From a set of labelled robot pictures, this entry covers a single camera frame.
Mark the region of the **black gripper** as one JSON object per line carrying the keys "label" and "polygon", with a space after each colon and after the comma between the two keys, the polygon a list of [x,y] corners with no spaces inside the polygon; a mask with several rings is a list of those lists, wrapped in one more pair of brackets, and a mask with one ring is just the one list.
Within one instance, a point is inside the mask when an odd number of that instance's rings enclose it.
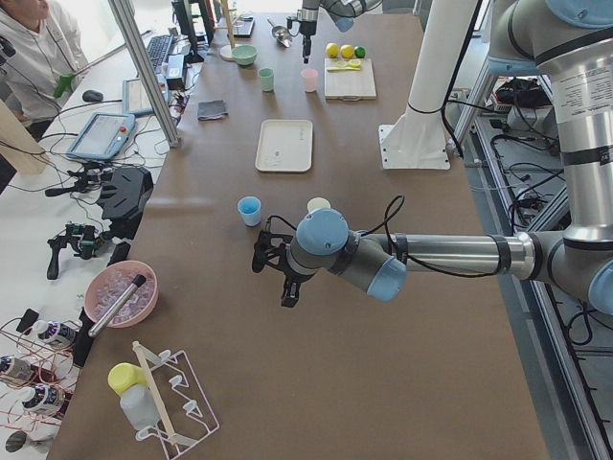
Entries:
{"label": "black gripper", "polygon": [[304,64],[309,64],[310,38],[316,34],[317,30],[317,10],[298,10],[288,15],[286,24],[289,30],[292,29],[294,23],[299,24],[299,33],[304,37]]}
{"label": "black gripper", "polygon": [[288,255],[291,235],[276,234],[270,230],[261,230],[254,244],[252,271],[260,273],[266,266],[270,266],[284,274],[284,290],[282,306],[294,308],[300,299],[300,287],[308,281],[312,274],[299,272],[290,266]]}

